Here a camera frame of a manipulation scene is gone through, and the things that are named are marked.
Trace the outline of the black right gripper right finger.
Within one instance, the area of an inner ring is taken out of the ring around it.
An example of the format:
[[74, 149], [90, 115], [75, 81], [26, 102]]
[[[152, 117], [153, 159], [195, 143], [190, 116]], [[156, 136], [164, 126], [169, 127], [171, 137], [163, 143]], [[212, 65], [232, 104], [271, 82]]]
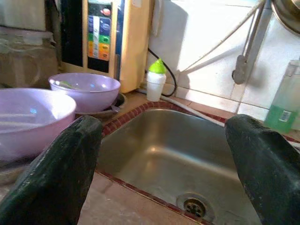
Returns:
[[263, 225], [300, 223], [300, 153], [280, 133], [238, 114], [225, 123], [238, 177]]

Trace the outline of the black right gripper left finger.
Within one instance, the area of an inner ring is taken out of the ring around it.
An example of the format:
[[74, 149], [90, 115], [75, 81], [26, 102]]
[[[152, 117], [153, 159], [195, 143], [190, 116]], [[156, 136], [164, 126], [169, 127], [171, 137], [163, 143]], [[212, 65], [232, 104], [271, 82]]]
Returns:
[[3, 225], [75, 225], [93, 180], [102, 124], [76, 119], [30, 164], [0, 203]]

